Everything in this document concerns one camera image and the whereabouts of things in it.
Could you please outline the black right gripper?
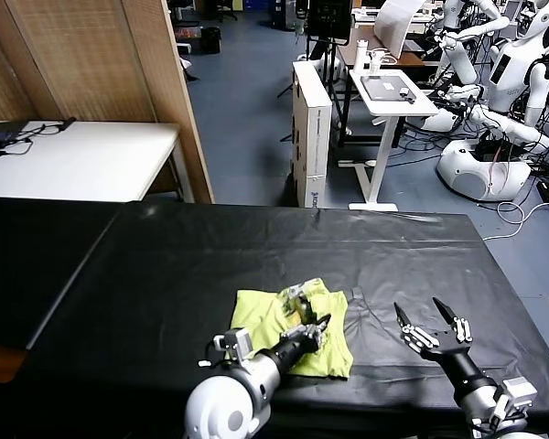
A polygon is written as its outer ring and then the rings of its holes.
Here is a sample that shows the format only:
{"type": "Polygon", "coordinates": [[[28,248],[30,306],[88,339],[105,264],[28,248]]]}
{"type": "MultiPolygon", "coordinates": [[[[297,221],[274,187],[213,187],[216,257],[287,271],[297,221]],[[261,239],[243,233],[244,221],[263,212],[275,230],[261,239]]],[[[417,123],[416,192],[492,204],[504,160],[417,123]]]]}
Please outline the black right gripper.
{"type": "Polygon", "coordinates": [[[470,393],[480,388],[494,388],[494,379],[485,375],[469,355],[472,334],[469,321],[437,297],[433,297],[440,315],[451,327],[449,331],[429,334],[414,325],[405,311],[393,303],[401,339],[413,351],[421,351],[421,357],[436,362],[445,372],[454,388],[454,401],[460,405],[470,393]]]}

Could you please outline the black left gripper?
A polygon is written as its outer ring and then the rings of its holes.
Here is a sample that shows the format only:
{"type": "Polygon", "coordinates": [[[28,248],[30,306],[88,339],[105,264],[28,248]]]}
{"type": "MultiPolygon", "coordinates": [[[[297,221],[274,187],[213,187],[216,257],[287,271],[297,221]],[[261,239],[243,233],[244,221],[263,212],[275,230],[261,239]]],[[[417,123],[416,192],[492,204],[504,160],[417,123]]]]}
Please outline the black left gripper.
{"type": "Polygon", "coordinates": [[[276,345],[263,349],[263,355],[274,362],[279,373],[287,373],[306,354],[315,353],[321,348],[331,319],[331,314],[326,314],[317,320],[317,313],[300,284],[288,288],[286,312],[289,315],[297,313],[300,321],[308,324],[286,330],[276,345]]]}

